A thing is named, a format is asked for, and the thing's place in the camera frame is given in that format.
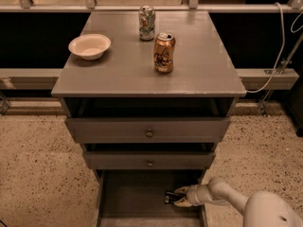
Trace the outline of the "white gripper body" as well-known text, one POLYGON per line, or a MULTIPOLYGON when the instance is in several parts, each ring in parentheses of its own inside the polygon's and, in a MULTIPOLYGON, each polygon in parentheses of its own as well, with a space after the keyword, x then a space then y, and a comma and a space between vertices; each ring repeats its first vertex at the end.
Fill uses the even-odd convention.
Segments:
POLYGON ((187 190, 187 201, 192 206, 200 206, 211 201, 211 195, 205 184, 191 185, 187 190))

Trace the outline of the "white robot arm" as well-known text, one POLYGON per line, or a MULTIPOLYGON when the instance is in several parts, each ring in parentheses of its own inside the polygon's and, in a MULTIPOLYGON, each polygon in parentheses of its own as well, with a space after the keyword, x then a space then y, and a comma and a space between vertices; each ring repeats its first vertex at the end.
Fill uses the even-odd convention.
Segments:
POLYGON ((182 196, 173 203, 178 207, 230 203, 242 214, 243 227, 303 227, 303 219, 277 194, 257 191, 246 197, 223 178, 214 177, 207 184, 182 186, 175 193, 182 196))

